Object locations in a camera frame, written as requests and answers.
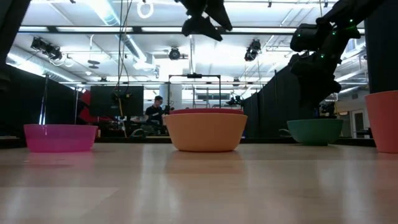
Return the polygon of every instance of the ceiling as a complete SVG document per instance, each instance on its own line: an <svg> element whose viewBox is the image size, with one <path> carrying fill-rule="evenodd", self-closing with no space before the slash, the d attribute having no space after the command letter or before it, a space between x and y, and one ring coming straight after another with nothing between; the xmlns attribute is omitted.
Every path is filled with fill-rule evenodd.
<svg viewBox="0 0 398 224"><path fill-rule="evenodd" d="M116 15L126 17L127 0L124 0L121 13L121 0L32 0L23 26L105 26L93 4L106 2ZM174 0L152 0L154 12L147 19L137 13L137 2L133 0L127 15L128 26L182 26L187 19L185 8ZM318 0L278 0L268 7L268 1L225 1L226 10L233 26L242 27L297 27L301 23L314 23L315 19L331 9L335 1L329 1L328 7L320 7ZM142 7L148 12L148 6ZM60 65L65 76L72 74L70 80L99 80L100 77L116 77L118 74L119 40L115 35L96 34L18 34L14 46L22 49L27 55L48 58L30 48L34 37L43 38L46 42L57 45L70 60ZM131 36L144 53L155 57L155 64L160 67L160 77L156 78L152 70L136 70L132 54L126 49L125 64L131 80L166 81L167 74L190 72L190 60L170 61L167 58L171 47L178 47L181 53L190 56L191 40L180 34L139 34ZM262 54L253 62L245 62L246 47L253 39L259 39L263 46ZM291 36L288 35L224 35L222 42L217 42L203 35L192 36L194 72L221 75L223 81L240 78L241 81L267 81L287 65L293 52L290 50ZM363 69L366 61L360 60L364 54L364 43L358 41L349 54L344 54L343 64L336 70L336 76L342 77ZM97 60L99 69L92 70L88 60ZM359 73L344 81L365 82L366 76Z"/></svg>

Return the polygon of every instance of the salmon-colored cup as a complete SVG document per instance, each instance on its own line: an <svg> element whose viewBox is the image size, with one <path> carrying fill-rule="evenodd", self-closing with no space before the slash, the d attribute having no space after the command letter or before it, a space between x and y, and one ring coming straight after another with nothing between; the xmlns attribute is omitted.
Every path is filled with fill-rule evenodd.
<svg viewBox="0 0 398 224"><path fill-rule="evenodd" d="M166 116L165 122L174 146L180 151L187 152L235 150L242 138L248 117L242 112L238 114L217 113L217 111L220 109L188 109Z"/></svg>
<svg viewBox="0 0 398 224"><path fill-rule="evenodd" d="M365 99L377 150L398 153L398 91L374 93Z"/></svg>

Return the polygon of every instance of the bowl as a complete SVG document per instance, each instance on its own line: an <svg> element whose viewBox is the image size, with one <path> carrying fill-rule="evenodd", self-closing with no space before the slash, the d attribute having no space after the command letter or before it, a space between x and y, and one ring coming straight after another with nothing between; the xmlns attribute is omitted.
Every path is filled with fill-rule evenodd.
<svg viewBox="0 0 398 224"><path fill-rule="evenodd" d="M187 152L230 152L242 138L247 116L242 112L194 110L165 117L174 146Z"/></svg>
<svg viewBox="0 0 398 224"><path fill-rule="evenodd" d="M87 152L94 145L97 126L69 124L24 125L31 152Z"/></svg>
<svg viewBox="0 0 398 224"><path fill-rule="evenodd" d="M290 134L308 146L327 146L335 142L343 128L341 119L303 119L288 121Z"/></svg>

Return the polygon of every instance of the orange bowl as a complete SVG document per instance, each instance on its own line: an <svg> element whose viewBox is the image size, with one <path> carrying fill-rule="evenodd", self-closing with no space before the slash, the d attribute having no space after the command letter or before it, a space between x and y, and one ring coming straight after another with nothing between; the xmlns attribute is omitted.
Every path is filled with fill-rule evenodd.
<svg viewBox="0 0 398 224"><path fill-rule="evenodd" d="M247 116L228 113L186 113L165 117L173 145L187 152L230 152L242 138Z"/></svg>

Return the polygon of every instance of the green bowl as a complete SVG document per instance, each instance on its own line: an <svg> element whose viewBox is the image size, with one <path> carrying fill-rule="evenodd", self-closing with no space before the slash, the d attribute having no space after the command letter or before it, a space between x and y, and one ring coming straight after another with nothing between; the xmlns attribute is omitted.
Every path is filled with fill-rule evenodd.
<svg viewBox="0 0 398 224"><path fill-rule="evenodd" d="M343 120L305 119L288 121L287 126L297 142L308 146L327 146L339 138Z"/></svg>

